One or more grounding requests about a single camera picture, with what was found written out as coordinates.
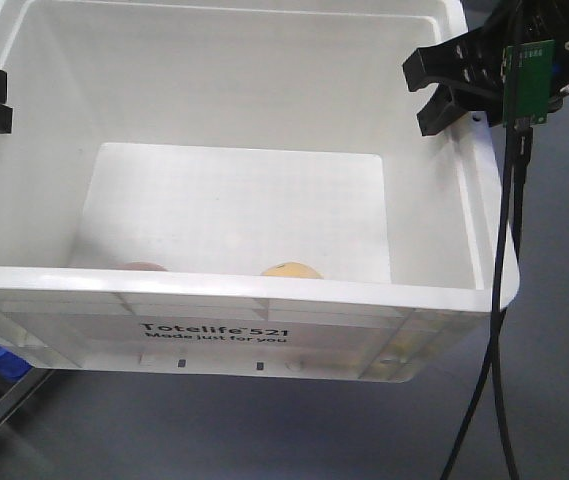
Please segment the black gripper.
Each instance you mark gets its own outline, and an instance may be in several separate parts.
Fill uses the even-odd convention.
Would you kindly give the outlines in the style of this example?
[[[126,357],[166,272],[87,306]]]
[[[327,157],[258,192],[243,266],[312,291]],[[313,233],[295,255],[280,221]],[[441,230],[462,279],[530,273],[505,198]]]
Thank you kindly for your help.
[[[513,45],[521,16],[521,45],[554,40],[548,114],[569,96],[569,1],[500,1],[482,27],[437,45],[419,47],[402,64],[407,88],[438,84],[417,113],[422,136],[435,136],[466,113],[485,111],[488,98],[501,98],[504,50]]]

